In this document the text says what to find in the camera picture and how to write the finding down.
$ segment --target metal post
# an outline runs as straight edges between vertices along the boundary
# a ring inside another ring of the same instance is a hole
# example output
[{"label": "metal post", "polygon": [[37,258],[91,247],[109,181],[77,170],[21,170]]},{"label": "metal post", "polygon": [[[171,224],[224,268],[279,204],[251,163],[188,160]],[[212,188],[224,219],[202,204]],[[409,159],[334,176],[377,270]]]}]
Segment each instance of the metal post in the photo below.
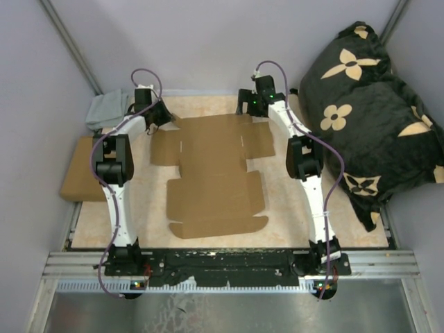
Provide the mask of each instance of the metal post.
[{"label": "metal post", "polygon": [[380,40],[382,45],[386,45],[387,42],[390,39],[391,34],[395,30],[396,26],[400,22],[403,14],[405,13],[407,9],[407,5],[410,3],[410,0],[399,0],[398,4],[395,7],[395,10],[393,11],[390,19],[387,22],[387,25],[385,26],[384,30],[382,31]]},{"label": "metal post", "polygon": [[51,0],[38,0],[42,5],[43,10],[48,15],[48,18],[51,20],[54,28],[57,30],[58,34],[62,38],[62,41],[65,43],[68,52],[71,54],[74,62],[77,64],[80,72],[85,77],[88,84],[94,90],[96,95],[103,94],[103,90],[99,85],[96,77],[94,76],[90,66],[88,65],[86,59],[82,56],[82,53],[79,51],[74,39],[70,36],[68,30],[60,19],[56,9],[54,8]]}]

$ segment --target gray towel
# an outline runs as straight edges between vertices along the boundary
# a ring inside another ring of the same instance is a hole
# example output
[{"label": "gray towel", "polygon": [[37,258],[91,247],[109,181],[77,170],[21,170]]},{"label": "gray towel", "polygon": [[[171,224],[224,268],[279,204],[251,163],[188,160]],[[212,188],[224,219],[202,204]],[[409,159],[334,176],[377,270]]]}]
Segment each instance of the gray towel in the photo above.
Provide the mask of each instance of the gray towel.
[{"label": "gray towel", "polygon": [[98,130],[118,125],[126,113],[128,97],[121,89],[94,97],[86,116],[86,126]]}]

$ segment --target flattened cardboard box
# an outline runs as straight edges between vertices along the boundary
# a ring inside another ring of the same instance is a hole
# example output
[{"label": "flattened cardboard box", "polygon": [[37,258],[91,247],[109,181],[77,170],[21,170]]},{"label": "flattened cardboard box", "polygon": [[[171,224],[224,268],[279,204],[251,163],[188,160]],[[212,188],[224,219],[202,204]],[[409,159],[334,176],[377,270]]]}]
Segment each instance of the flattened cardboard box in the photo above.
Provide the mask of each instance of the flattened cardboard box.
[{"label": "flattened cardboard box", "polygon": [[69,163],[68,172],[60,189],[60,196],[67,201],[105,201],[99,182],[89,169],[92,137],[81,137]]},{"label": "flattened cardboard box", "polygon": [[151,163],[178,165],[169,180],[166,215],[175,236],[190,239],[261,230],[267,216],[259,171],[246,159],[275,155],[268,122],[249,115],[176,117],[179,130],[159,130],[151,141]]}]

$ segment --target gray wall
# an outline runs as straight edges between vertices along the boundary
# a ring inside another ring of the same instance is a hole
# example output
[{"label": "gray wall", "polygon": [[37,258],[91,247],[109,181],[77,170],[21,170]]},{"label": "gray wall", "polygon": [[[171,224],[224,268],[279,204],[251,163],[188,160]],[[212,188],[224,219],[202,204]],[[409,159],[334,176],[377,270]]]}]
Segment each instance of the gray wall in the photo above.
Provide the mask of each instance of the gray wall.
[{"label": "gray wall", "polygon": [[36,0],[0,1],[0,332],[23,332],[92,92]]},{"label": "gray wall", "polygon": [[[444,2],[412,1],[389,44],[398,70],[444,126]],[[396,196],[390,211],[402,244],[412,248],[444,332],[444,185]]]},{"label": "gray wall", "polygon": [[298,83],[337,31],[365,20],[381,32],[397,2],[53,0],[105,91],[130,89],[130,72],[148,67],[167,89],[185,94],[249,87],[265,59],[280,62]]}]

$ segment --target pillow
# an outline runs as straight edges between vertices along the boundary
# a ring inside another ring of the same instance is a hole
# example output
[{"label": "pillow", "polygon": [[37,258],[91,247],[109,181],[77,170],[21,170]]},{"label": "pillow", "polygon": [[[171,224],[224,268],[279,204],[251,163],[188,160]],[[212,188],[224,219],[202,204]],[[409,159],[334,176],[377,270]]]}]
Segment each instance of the pillow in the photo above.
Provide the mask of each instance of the pillow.
[{"label": "pillow", "polygon": [[[356,22],[317,57],[300,83],[307,124],[345,161],[341,187],[367,231],[394,193],[444,182],[443,130],[393,75],[374,30]],[[325,164],[338,177],[336,156]]]}]

